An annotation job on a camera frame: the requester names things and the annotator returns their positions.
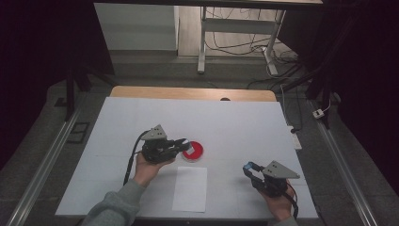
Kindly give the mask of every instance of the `white tabletop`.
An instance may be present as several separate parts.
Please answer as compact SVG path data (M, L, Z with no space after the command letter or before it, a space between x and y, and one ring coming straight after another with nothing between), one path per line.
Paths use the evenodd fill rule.
M201 143L204 155L197 163L178 155L163 167L144 193L138 217L272 218L242 167L248 161L267 166L277 160L300 175L291 180L298 195L298 217L317 218L279 103L116 97L105 100L56 215L84 216L106 192L118 191L137 137L157 124L168 139ZM172 210L178 167L207 169L204 213Z

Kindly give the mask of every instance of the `person's left hand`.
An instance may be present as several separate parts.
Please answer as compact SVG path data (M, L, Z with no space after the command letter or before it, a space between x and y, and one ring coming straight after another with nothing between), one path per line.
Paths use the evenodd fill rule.
M146 161L142 153L138 153L136 157L136 173L133 177L139 185L147 187L150 181L158 174L158 171L167 164L174 162L174 158L168 162L152 164Z

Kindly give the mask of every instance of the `human arm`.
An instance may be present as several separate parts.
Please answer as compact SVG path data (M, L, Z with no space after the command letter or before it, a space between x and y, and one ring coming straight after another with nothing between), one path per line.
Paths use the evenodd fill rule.
M146 187L164 165L173 161L155 165L147 162L139 153L134 178L120 191L106 193L105 198L88 212L82 225L131 225L140 209L140 199Z
M291 186L288 186L287 194L293 197L295 195L294 190ZM267 203L270 213L279 222L275 226L297 226L294 217L291 215L291 202L284 196L279 196L276 198L270 198L261 191L259 193L262 195Z

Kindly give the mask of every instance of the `red round container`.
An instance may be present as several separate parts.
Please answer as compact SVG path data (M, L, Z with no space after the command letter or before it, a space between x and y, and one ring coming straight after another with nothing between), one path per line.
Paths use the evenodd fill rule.
M197 162L198 160L200 160L200 157L203 154L202 145L200 145L196 141L191 141L190 143L193 147L193 150L187 150L182 152L182 157L187 162Z

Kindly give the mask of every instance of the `gray sweatshirt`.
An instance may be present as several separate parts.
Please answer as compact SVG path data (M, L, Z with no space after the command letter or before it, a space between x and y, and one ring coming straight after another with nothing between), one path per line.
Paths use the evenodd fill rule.
M145 187L131 179L119 192L106 193L104 200L88 212L82 226L132 225L140 210L140 199L145 190ZM275 226L297 226L297 224L294 218L290 217Z

